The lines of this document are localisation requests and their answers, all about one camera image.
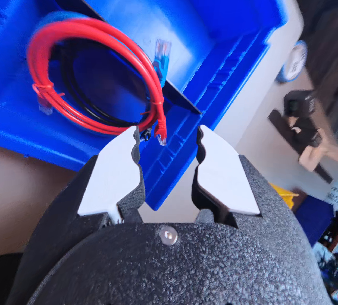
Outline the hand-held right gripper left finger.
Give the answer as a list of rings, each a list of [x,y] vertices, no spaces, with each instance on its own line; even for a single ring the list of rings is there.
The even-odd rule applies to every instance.
[[[143,183],[139,144],[139,128],[132,126],[104,146],[78,207],[79,216],[107,213],[112,223],[124,222],[118,204]]]

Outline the blue tape roll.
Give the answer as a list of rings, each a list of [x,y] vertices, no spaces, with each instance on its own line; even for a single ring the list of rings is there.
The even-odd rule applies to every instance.
[[[306,65],[308,46],[305,41],[299,40],[293,46],[287,60],[279,71],[276,82],[288,83],[298,78]]]

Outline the blue plastic bin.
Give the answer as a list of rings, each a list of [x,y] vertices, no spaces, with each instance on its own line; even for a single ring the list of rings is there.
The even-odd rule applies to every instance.
[[[172,105],[167,146],[152,138],[141,147],[154,210],[195,157],[197,126],[216,127],[288,20],[281,0],[1,0],[1,147],[74,171],[112,137],[38,109],[26,48],[40,20],[57,10],[108,22],[150,59],[156,40],[172,43],[167,79],[201,114]]]

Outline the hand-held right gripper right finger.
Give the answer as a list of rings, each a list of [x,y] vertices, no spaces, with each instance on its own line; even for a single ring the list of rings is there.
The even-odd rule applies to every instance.
[[[192,184],[192,202],[213,215],[259,215],[260,210],[239,154],[205,125],[197,130],[198,165]]]

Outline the yellow plastic bin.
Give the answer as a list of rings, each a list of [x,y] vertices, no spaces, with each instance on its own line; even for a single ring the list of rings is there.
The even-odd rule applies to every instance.
[[[286,205],[289,207],[290,210],[293,209],[294,207],[294,201],[293,198],[294,197],[298,197],[299,194],[297,193],[293,193],[289,190],[283,189],[275,184],[272,184],[271,182],[269,182],[269,184],[273,187],[273,189],[279,194],[279,196],[284,200],[284,202],[286,203]]]

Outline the dark blue box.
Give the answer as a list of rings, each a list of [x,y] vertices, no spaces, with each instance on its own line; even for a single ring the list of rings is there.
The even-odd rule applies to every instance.
[[[313,247],[334,217],[334,206],[312,196],[307,196],[295,211],[310,246]]]

